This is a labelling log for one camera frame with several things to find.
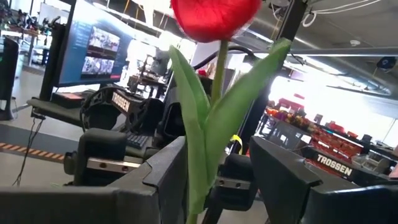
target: power cable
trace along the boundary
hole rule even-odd
[[[353,3],[350,3],[350,4],[345,4],[345,5],[334,7],[334,8],[331,8],[331,9],[320,9],[320,10],[317,10],[317,12],[325,12],[325,11],[332,11],[332,10],[342,9],[344,7],[354,6],[356,4],[361,4],[361,3],[364,3],[364,2],[368,2],[368,1],[370,1],[370,0],[362,0],[362,1],[358,1],[358,2],[353,2]]]
[[[381,0],[375,0],[375,1],[372,1],[372,2],[368,2],[368,1],[370,1],[370,0],[362,0],[362,1],[358,1],[358,2],[353,2],[353,3],[350,3],[350,4],[345,4],[345,5],[334,7],[334,8],[330,8],[330,9],[320,9],[320,10],[316,10],[316,11],[310,11],[304,17],[304,19],[302,21],[302,24],[303,24],[304,27],[310,27],[315,22],[315,19],[317,18],[318,14],[336,14],[336,13],[346,12],[346,11],[350,11],[350,10],[354,10],[354,9],[359,9],[359,8],[362,8],[362,7],[365,7],[365,6],[369,6],[371,4],[379,2]],[[365,3],[365,2],[368,2],[368,3],[362,4],[360,6],[351,7],[351,8],[348,8],[348,9],[343,9],[343,8],[346,8],[346,7],[349,7],[349,6],[354,6],[356,4],[361,4],[361,3]],[[276,14],[280,10],[280,8],[275,10],[274,9],[274,5],[272,3],[271,3],[271,8],[272,8],[272,13],[273,13],[275,19],[279,22],[280,19],[277,17]]]
[[[366,3],[366,4],[363,4],[363,5],[360,5],[360,6],[356,6],[356,7],[352,7],[352,8],[349,8],[349,9],[342,9],[342,10],[339,10],[339,11],[333,11],[333,12],[319,12],[319,11],[316,11],[316,13],[317,14],[335,14],[335,13],[340,13],[340,12],[346,12],[346,11],[350,11],[350,10],[354,10],[354,9],[359,9],[359,8],[362,8],[362,7],[365,7],[365,6],[368,6],[368,5],[371,5],[371,4],[374,4],[374,3],[377,3],[377,2],[379,2],[379,1],[381,1],[381,0],[375,0],[375,1],[373,1],[373,2],[369,2],[369,3]]]
[[[17,186],[19,187],[19,185],[21,184],[22,173],[24,172],[24,169],[25,169],[25,163],[26,163],[27,155],[28,155],[28,153],[30,151],[30,148],[32,147],[33,140],[35,139],[37,133],[40,131],[40,128],[42,127],[42,123],[43,123],[43,120],[40,121],[40,123],[36,127],[36,130],[33,132],[34,126],[36,125],[36,118],[33,118],[33,125],[32,125],[32,127],[30,129],[29,139],[28,139],[28,142],[27,142],[26,152],[25,152],[25,155],[24,155],[24,161],[22,162],[21,171],[19,172],[19,174],[17,176],[17,179],[14,181],[12,186],[17,184]]]

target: flower stem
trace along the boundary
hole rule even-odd
[[[197,224],[197,222],[198,222],[198,215],[189,213],[186,224]]]
[[[213,106],[221,97],[221,87],[223,86],[224,65],[228,53],[228,41],[222,40],[220,51],[218,52],[216,73],[211,87],[211,100],[210,106]]]

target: computer screen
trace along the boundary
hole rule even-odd
[[[84,0],[68,20],[57,87],[118,82],[126,72],[132,28]]]

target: tulip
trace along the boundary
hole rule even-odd
[[[187,223],[194,224],[215,182],[225,147],[236,134],[251,102],[282,66],[291,43],[287,39],[278,40],[269,55],[256,62],[221,97],[228,41],[252,19],[261,0],[171,0],[171,3],[177,22],[189,37],[199,42],[221,41],[210,101],[198,75],[181,52],[173,46],[169,50],[188,146]]]
[[[198,42],[229,40],[249,22],[261,0],[172,0],[180,27]]]

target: table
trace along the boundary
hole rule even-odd
[[[149,92],[149,97],[152,97],[154,94],[154,89],[153,86],[157,86],[157,92],[155,98],[159,99],[160,96],[164,93],[164,87],[167,87],[166,83],[161,83],[157,80],[153,80],[151,78],[146,78],[146,77],[140,77],[139,83],[143,83],[144,85],[149,85],[151,86],[150,92]]]

